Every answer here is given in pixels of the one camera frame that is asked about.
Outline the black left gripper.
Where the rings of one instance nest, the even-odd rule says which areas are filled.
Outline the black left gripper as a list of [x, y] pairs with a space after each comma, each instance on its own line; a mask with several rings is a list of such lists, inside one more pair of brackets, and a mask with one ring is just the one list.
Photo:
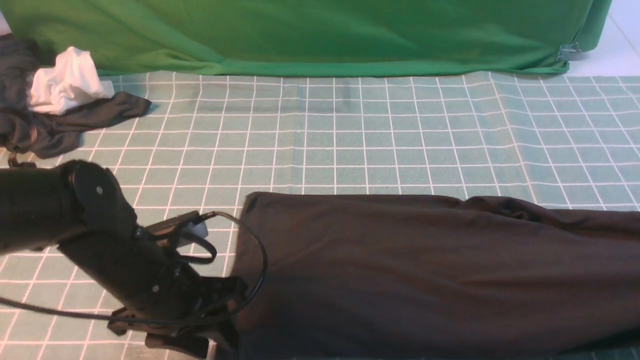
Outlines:
[[199, 276], [194, 284], [144, 292], [114, 312], [108, 330], [146, 333], [145, 346], [206, 360], [212, 333], [215, 357], [238, 357], [240, 337], [233, 322], [246, 305], [249, 287], [237, 276]]

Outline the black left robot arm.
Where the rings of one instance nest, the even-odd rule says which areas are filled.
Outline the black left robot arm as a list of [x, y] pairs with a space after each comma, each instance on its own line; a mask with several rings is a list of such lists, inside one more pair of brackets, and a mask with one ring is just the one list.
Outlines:
[[231, 303], [246, 299], [245, 282], [202, 276], [194, 264], [217, 256], [206, 240], [213, 213], [196, 210], [147, 227], [138, 223], [114, 174], [94, 162], [53, 168], [3, 168], [1, 253], [55, 246], [122, 305], [105, 317], [117, 337], [145, 335], [147, 347], [205, 360], [238, 349]]

